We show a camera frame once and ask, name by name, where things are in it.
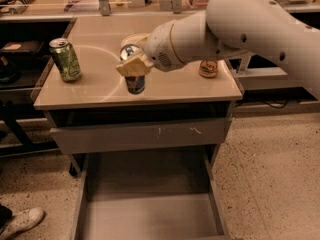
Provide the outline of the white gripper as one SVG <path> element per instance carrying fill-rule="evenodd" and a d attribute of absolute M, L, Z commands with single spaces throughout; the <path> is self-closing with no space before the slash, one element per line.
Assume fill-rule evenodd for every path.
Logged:
<path fill-rule="evenodd" d="M 124 77 L 136 77 L 149 74 L 153 66 L 163 72 L 183 68 L 186 63 L 177 55 L 173 41 L 177 25 L 178 21 L 172 20 L 159 25 L 149 35 L 134 36 L 132 43 L 147 56 L 144 53 L 131 55 L 121 61 L 116 70 Z"/>

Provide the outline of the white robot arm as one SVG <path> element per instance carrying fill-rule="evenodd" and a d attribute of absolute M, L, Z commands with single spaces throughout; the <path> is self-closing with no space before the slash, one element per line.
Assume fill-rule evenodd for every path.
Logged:
<path fill-rule="evenodd" d="M 284 70 L 320 99 L 320 30 L 291 16 L 275 0 L 209 0 L 205 10 L 166 22 L 138 39 L 121 61 L 124 77 L 163 72 L 194 61 L 253 53 Z"/>

